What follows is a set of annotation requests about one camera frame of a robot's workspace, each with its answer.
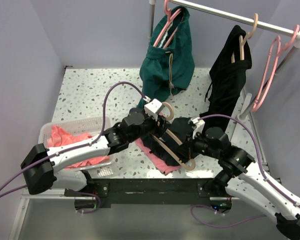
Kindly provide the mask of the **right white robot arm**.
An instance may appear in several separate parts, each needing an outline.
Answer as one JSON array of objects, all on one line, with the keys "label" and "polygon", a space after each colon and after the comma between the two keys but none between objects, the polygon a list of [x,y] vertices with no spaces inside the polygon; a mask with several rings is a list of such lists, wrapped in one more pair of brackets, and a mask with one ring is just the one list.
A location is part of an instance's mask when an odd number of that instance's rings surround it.
[{"label": "right white robot arm", "polygon": [[266,173],[248,152],[232,145],[220,128],[188,134],[177,151],[189,158],[201,154],[218,160],[222,170],[200,184],[201,189],[249,203],[272,218],[285,237],[300,239],[300,197]]}]

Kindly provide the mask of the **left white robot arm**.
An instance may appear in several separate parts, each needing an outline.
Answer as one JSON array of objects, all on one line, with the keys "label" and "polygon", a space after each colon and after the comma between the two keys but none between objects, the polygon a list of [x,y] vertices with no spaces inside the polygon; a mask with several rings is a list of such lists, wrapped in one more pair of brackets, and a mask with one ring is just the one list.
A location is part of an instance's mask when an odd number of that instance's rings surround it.
[{"label": "left white robot arm", "polygon": [[75,187],[82,196],[93,191],[93,184],[82,172],[70,172],[66,167],[94,157],[110,156],[128,148],[129,144],[147,134],[161,137],[174,117],[147,113],[133,108],[121,122],[93,138],[61,147],[35,145],[21,163],[26,187],[31,195],[41,194],[64,182],[65,188]]}]

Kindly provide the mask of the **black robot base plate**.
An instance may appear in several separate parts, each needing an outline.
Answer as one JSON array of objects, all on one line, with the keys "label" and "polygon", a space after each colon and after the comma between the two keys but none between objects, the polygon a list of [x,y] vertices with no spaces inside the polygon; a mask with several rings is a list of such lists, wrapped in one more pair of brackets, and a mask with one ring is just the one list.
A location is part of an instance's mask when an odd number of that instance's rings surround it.
[{"label": "black robot base plate", "polygon": [[88,194],[101,199],[101,207],[114,204],[196,205],[229,199],[224,190],[208,188],[209,178],[95,178],[77,193],[65,190],[66,197],[75,198],[75,208],[92,208]]}]

